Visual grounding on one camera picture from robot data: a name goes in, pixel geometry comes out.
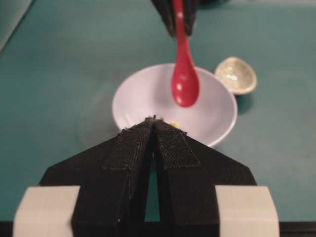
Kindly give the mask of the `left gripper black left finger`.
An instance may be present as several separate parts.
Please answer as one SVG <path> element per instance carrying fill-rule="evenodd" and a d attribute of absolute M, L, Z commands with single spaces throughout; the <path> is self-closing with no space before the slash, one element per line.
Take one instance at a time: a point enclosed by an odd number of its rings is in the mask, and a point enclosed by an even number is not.
<path fill-rule="evenodd" d="M 14 216 L 16 237 L 121 237 L 145 220 L 154 119 L 49 167 Z"/>

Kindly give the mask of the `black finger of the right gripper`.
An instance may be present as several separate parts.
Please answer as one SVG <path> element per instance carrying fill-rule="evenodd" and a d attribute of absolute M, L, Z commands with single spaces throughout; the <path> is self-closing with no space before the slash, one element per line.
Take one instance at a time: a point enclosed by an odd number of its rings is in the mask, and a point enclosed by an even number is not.
<path fill-rule="evenodd" d="M 151 0 L 158 11 L 168 34 L 173 38 L 175 36 L 174 9 L 171 0 Z"/>
<path fill-rule="evenodd" d="M 197 0 L 183 0 L 184 26 L 186 35 L 191 35 L 196 20 Z"/>

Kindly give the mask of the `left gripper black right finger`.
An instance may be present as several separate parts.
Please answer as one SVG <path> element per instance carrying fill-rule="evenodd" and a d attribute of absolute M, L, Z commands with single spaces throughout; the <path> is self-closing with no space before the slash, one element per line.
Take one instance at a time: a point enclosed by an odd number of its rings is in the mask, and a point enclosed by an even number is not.
<path fill-rule="evenodd" d="M 277 211 L 266 186 L 250 169 L 154 123 L 160 220 L 170 237 L 277 237 Z"/>

